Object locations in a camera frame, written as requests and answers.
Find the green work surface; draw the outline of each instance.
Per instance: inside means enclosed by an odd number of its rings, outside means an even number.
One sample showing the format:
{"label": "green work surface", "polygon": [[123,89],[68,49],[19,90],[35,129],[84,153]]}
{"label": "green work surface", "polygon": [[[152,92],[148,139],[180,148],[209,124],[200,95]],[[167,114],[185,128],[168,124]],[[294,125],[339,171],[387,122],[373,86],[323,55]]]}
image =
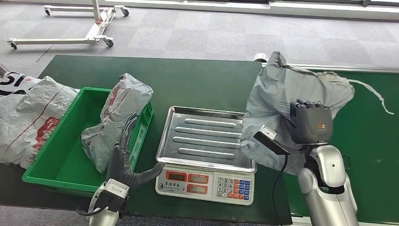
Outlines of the green work surface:
{"label": "green work surface", "polygon": [[[118,76],[129,73],[150,85],[154,90],[151,99],[154,116],[135,168],[141,172],[156,163],[155,155],[171,106],[245,112],[247,97],[260,70],[259,63],[244,61],[56,56],[40,77],[51,76],[74,88],[112,88]],[[277,173],[258,166],[254,202],[250,206],[158,195],[153,180],[130,193],[129,213],[276,224],[271,190]],[[277,185],[275,200],[281,223],[291,224],[283,180]]]}
{"label": "green work surface", "polygon": [[[51,76],[64,85],[111,88],[123,73],[130,73],[154,89],[151,100],[155,111],[140,153],[136,171],[149,169],[155,163],[155,153],[172,105],[244,112],[260,63],[244,61],[210,61],[183,59],[150,59],[95,56],[56,56],[43,76]],[[399,75],[395,73],[339,72],[348,79],[366,82],[384,98],[388,115],[378,98],[363,86],[353,83],[355,97],[334,120],[331,144],[342,155],[349,155],[351,167],[347,173],[362,222],[399,222],[399,194],[396,192],[397,103]],[[132,214],[166,217],[207,218],[232,221],[276,223],[271,204],[271,186],[277,172],[258,166],[255,175],[254,203],[237,206],[203,202],[155,193],[150,182],[131,193]],[[296,177],[285,175],[276,189],[276,203],[284,224],[290,224],[286,195],[293,215],[308,216]]]}

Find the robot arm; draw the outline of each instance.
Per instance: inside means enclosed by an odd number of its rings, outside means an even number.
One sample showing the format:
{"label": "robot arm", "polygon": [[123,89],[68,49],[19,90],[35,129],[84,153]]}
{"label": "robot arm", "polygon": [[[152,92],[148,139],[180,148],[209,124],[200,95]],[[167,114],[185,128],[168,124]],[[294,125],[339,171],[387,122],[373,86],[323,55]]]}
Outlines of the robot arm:
{"label": "robot arm", "polygon": [[142,173],[132,172],[124,167],[124,154],[128,152],[129,137],[132,128],[137,124],[137,114],[129,116],[122,131],[119,143],[110,155],[107,167],[106,181],[94,193],[87,212],[78,214],[87,216],[89,226],[116,226],[122,217],[121,210],[125,207],[131,189],[156,178],[164,164],[157,163],[152,169]]}
{"label": "robot arm", "polygon": [[298,99],[291,103],[290,121],[291,138],[303,145],[301,150],[280,144],[276,132],[267,126],[254,138],[277,155],[305,155],[298,182],[313,226],[358,226],[357,206],[341,153],[327,144],[332,134],[331,110]]}

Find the black cable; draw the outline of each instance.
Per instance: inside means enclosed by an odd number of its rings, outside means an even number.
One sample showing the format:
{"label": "black cable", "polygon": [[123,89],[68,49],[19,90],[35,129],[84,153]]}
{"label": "black cable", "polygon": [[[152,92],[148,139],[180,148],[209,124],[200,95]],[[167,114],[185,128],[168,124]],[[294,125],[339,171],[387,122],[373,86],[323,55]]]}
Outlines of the black cable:
{"label": "black cable", "polygon": [[281,226],[283,224],[280,221],[279,213],[277,212],[277,209],[276,209],[276,203],[274,202],[274,191],[276,190],[276,186],[277,186],[278,180],[280,179],[281,175],[283,175],[283,172],[284,172],[284,170],[287,167],[287,163],[288,163],[288,155],[284,155],[284,165],[281,168],[279,174],[277,175],[276,181],[274,181],[273,189],[271,191],[271,202],[273,203],[273,208],[274,208],[274,212],[276,213],[276,216],[277,216],[278,224],[281,225]]}
{"label": "black cable", "polygon": [[79,209],[76,209],[76,212],[77,212],[79,215],[81,215],[81,216],[90,217],[90,216],[96,215],[97,213],[100,213],[100,212],[103,211],[104,209],[105,209],[105,207],[102,207],[102,208],[100,208],[99,210],[93,211],[93,212],[91,212],[91,213],[87,213],[87,212],[81,211],[81,210],[79,210]]}

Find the red stripe on bag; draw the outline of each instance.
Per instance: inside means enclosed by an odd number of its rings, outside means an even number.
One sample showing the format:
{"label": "red stripe on bag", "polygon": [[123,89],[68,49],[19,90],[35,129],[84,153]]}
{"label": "red stripe on bag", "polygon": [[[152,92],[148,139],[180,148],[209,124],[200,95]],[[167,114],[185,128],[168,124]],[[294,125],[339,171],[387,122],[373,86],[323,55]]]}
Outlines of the red stripe on bag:
{"label": "red stripe on bag", "polygon": [[32,124],[30,124],[24,131],[22,131],[22,133],[20,133],[12,142],[11,144],[7,147],[7,149],[5,150],[4,154],[7,152],[7,150],[11,147],[11,145],[20,137],[22,136],[23,133],[25,133],[33,124],[35,124],[35,122],[43,115],[44,111],[46,110],[47,106],[51,103],[51,101],[54,100],[54,98],[58,95],[59,92],[61,92],[61,90],[63,90],[64,88],[60,89],[54,96],[53,98],[51,98],[51,100],[46,104],[46,106],[44,106],[43,111],[40,113],[40,115],[35,119],[35,121],[32,122]]}

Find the white metal cart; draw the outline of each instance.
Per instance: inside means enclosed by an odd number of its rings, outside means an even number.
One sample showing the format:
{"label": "white metal cart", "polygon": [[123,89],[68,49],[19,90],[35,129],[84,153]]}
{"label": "white metal cart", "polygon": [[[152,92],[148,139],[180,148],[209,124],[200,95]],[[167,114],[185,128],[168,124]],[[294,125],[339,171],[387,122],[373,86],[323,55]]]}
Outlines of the white metal cart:
{"label": "white metal cart", "polygon": [[84,38],[78,39],[7,39],[8,44],[16,49],[17,45],[46,45],[46,44],[96,44],[103,40],[107,46],[113,46],[113,38],[103,35],[105,28],[111,24],[113,17],[118,9],[122,11],[125,16],[129,15],[128,8],[118,5],[114,7],[99,8],[98,1],[92,0],[93,7],[58,7],[58,6],[43,6],[47,15],[51,12],[94,12],[94,24],[88,31]]}

